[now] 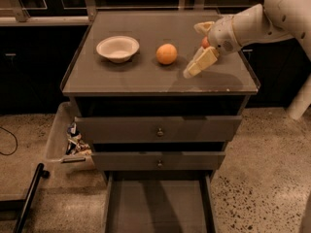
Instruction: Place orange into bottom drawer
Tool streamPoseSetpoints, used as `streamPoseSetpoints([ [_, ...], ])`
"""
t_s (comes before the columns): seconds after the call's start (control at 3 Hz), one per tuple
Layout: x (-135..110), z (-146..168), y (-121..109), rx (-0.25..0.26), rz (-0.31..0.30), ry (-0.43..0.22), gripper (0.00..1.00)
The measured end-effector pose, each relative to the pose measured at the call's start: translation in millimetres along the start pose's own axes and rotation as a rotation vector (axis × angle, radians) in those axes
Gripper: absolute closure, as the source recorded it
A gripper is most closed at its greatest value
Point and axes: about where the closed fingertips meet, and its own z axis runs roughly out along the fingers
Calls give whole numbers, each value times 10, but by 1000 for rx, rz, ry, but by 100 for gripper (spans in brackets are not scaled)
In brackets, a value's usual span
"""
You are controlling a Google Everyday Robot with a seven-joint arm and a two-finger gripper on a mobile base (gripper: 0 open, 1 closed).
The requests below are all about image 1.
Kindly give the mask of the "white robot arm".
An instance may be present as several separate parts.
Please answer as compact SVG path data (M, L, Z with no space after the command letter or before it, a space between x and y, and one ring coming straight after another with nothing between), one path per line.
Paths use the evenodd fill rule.
M200 22L194 30L207 38L184 71L189 79L212 66L220 56L253 43L294 38L311 58L311 0L264 0L233 16Z

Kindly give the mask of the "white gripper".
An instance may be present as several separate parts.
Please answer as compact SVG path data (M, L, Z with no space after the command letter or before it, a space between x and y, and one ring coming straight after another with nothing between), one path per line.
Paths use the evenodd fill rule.
M192 61L183 72L186 79L190 79L218 61L219 55L227 55L241 50L233 31L233 16L223 17L216 22L199 22L194 30L207 36L212 47L201 47L194 55Z

